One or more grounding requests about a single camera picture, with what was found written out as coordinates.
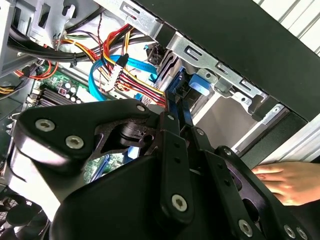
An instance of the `white wall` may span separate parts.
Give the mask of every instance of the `white wall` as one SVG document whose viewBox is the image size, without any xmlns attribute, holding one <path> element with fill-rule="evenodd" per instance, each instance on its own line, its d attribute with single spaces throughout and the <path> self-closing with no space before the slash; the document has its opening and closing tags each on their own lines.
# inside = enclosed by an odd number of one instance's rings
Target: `white wall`
<svg viewBox="0 0 320 240">
<path fill-rule="evenodd" d="M 320 0 L 253 0 L 320 56 Z"/>
</svg>

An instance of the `black wire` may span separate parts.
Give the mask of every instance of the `black wire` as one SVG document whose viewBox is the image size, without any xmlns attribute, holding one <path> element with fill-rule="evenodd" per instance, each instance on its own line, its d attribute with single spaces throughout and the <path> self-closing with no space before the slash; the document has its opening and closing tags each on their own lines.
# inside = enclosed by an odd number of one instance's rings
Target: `black wire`
<svg viewBox="0 0 320 240">
<path fill-rule="evenodd" d="M 77 24 L 68 27 L 65 31 L 69 34 L 72 33 L 73 31 L 81 28 L 82 26 L 86 25 L 88 22 L 92 21 L 93 19 L 95 19 L 97 16 L 99 16 L 100 14 L 102 14 L 106 9 L 104 7 L 99 7 L 96 11 L 94 11 L 93 13 L 91 13 L 89 16 L 87 16 L 85 19 L 81 20 L 80 22 L 78 22 Z"/>
</svg>

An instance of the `cooling fan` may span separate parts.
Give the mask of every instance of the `cooling fan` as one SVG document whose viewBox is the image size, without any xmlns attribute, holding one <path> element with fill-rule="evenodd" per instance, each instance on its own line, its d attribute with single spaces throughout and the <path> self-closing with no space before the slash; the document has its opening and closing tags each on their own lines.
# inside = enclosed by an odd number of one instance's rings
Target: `cooling fan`
<svg viewBox="0 0 320 240">
<path fill-rule="evenodd" d="M 4 197 L 0 205 L 0 214 L 6 217 L 0 220 L 0 240 L 37 240 L 48 223 L 42 208 L 18 194 Z"/>
</svg>

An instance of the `blue latch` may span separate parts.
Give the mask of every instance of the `blue latch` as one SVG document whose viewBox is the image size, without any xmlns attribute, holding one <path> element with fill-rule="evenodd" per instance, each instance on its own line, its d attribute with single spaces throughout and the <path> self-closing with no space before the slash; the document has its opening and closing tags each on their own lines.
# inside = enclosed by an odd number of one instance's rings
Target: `blue latch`
<svg viewBox="0 0 320 240">
<path fill-rule="evenodd" d="M 210 93 L 211 84 L 197 74 L 193 74 L 189 86 L 204 96 Z"/>
</svg>

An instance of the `silver screw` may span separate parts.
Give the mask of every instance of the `silver screw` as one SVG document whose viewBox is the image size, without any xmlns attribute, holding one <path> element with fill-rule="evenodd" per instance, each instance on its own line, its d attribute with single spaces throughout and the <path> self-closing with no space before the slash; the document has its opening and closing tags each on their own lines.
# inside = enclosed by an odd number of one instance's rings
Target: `silver screw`
<svg viewBox="0 0 320 240">
<path fill-rule="evenodd" d="M 279 112 L 280 111 L 280 107 L 279 106 L 276 106 L 274 109 L 273 109 L 273 112 L 274 113 L 277 113 L 277 112 Z"/>
<path fill-rule="evenodd" d="M 224 149 L 225 154 L 227 154 L 228 156 L 231 156 L 231 151 L 227 148 Z"/>
<path fill-rule="evenodd" d="M 172 202 L 172 205 L 180 212 L 185 212 L 187 210 L 187 202 L 186 200 L 178 195 L 178 194 L 175 194 L 172 196 L 171 198 L 171 202 Z"/>
<path fill-rule="evenodd" d="M 56 128 L 56 125 L 53 121 L 48 119 L 39 119 L 35 122 L 35 127 L 43 132 L 50 132 Z"/>
<path fill-rule="evenodd" d="M 71 135 L 65 139 L 65 144 L 71 149 L 81 149 L 85 143 L 81 137 Z"/>
<path fill-rule="evenodd" d="M 239 222 L 239 227 L 241 229 L 241 231 L 249 238 L 251 238 L 253 236 L 253 231 L 251 226 L 249 225 L 249 223 L 247 223 L 247 221 L 240 219 Z"/>
<path fill-rule="evenodd" d="M 169 115 L 169 114 L 168 114 L 168 118 L 171 119 L 171 120 L 175 120 L 175 118 L 173 116 Z"/>
<path fill-rule="evenodd" d="M 144 112 L 146 110 L 143 106 L 140 106 L 140 105 L 137 105 L 136 108 L 142 112 Z"/>
<path fill-rule="evenodd" d="M 304 240 L 308 240 L 307 234 L 300 227 L 297 227 L 296 231 Z"/>
<path fill-rule="evenodd" d="M 292 238 L 292 239 L 296 238 L 295 232 L 288 225 L 284 225 L 283 228 L 284 228 L 286 234 L 288 234 L 288 236 L 290 238 Z"/>
<path fill-rule="evenodd" d="M 200 134 L 201 136 L 205 135 L 204 131 L 202 131 L 200 128 L 198 128 L 196 131 L 197 131 L 198 134 Z"/>
</svg>

